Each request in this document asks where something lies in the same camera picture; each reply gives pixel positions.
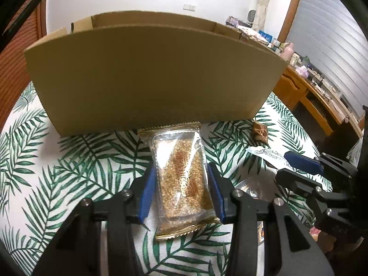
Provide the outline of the white blue snack pouch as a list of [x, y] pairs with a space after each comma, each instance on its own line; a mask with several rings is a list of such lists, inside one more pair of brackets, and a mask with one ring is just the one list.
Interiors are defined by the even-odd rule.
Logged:
[[288, 168], [291, 170], [293, 169], [284, 156], [271, 148], [263, 148], [261, 146], [248, 147], [246, 151], [254, 156], [262, 158], [263, 160], [274, 166], [277, 170], [283, 168]]

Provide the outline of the small gold brown candy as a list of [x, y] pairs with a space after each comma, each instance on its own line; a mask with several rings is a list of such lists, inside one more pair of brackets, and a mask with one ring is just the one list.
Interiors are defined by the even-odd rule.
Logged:
[[252, 125], [251, 136], [254, 141], [267, 144], [268, 142], [267, 126], [255, 120]]

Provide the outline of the clear gold sesame snack pack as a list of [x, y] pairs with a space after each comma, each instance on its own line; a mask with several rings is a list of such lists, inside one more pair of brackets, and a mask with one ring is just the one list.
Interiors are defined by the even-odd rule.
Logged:
[[157, 241], [183, 236], [218, 222], [208, 184], [198, 121], [138, 130], [157, 175]]

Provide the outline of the silver orange snack pouch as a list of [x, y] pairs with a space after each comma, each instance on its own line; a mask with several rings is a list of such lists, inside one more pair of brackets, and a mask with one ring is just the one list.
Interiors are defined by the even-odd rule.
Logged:
[[251, 182], [247, 179], [240, 181], [235, 188], [249, 194], [253, 199], [267, 202], [271, 202], [278, 193], [278, 189], [274, 183], [269, 184], [260, 181]]

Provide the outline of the wooden sideboard cabinet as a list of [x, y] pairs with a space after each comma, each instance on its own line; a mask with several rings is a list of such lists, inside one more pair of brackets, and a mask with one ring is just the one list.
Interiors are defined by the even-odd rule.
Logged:
[[323, 94], [295, 68], [287, 66], [273, 91], [320, 150], [326, 148], [330, 152], [340, 143], [346, 154], [362, 137], [360, 127], [345, 106], [333, 100], [330, 93]]

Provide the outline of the palm leaf print tablecloth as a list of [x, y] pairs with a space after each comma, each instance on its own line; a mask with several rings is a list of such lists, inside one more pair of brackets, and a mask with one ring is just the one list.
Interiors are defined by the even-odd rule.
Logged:
[[[251, 120], [203, 125], [207, 160], [237, 185], [274, 183], [276, 170], [247, 152], [255, 145]], [[31, 275], [61, 224], [82, 198], [107, 199], [146, 170], [150, 152], [136, 131], [61, 138], [33, 85], [21, 93], [1, 132], [1, 241], [23, 272]], [[277, 187], [301, 222], [315, 217], [302, 197]], [[224, 275], [232, 226], [209, 224], [168, 241], [156, 241], [151, 211], [135, 226], [135, 248], [145, 275]]]

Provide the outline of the pink kettle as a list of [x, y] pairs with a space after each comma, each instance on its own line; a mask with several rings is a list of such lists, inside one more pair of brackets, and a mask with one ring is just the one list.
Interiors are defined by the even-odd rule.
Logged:
[[294, 54], [294, 44], [292, 42], [285, 42], [284, 49], [280, 54], [280, 57], [287, 62], [290, 62], [293, 54]]

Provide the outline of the grey window blind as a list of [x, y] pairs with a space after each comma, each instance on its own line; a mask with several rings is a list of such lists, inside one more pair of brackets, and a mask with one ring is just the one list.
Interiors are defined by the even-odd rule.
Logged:
[[360, 118], [367, 105], [367, 39], [340, 0], [299, 0], [287, 39]]

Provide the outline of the folded floral cloth stack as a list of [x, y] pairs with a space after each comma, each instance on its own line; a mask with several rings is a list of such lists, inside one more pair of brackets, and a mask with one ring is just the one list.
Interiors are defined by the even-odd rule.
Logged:
[[237, 25], [237, 29], [241, 31], [242, 39], [251, 39], [264, 45], [268, 45], [270, 43], [266, 38], [264, 38], [260, 33], [256, 32], [252, 28]]

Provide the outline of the small white desk fan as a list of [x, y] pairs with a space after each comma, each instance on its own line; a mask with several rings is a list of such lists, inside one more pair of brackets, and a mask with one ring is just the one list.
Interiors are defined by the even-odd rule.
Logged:
[[248, 12], [248, 17], [247, 17], [248, 23], [252, 24], [254, 22], [255, 15], [256, 15], [256, 11], [254, 9]]

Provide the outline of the brown cardboard box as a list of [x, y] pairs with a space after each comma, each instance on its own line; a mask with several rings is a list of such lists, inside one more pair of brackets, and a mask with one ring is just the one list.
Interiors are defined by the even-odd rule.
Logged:
[[249, 119], [287, 67], [235, 29], [168, 12], [95, 14], [24, 54], [61, 136]]

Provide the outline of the cream curtain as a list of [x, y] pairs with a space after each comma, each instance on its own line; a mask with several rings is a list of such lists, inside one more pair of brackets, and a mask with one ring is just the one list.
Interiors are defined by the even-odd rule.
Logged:
[[267, 8], [270, 0], [257, 0], [256, 14], [253, 22], [253, 29], [255, 31], [263, 31], [265, 28]]

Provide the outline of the wooden louvered wardrobe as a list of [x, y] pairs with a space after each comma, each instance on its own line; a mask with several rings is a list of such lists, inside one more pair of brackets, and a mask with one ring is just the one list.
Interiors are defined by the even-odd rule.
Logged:
[[24, 49], [46, 33], [46, 0], [41, 0], [1, 52], [1, 127], [4, 126], [13, 106], [30, 82]]

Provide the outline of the white wall switch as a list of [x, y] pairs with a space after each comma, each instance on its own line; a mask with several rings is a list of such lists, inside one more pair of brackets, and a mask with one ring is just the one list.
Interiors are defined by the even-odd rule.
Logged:
[[183, 10], [185, 10], [185, 11], [195, 11], [196, 6], [192, 6], [192, 5], [189, 5], [189, 4], [184, 4], [183, 5]]

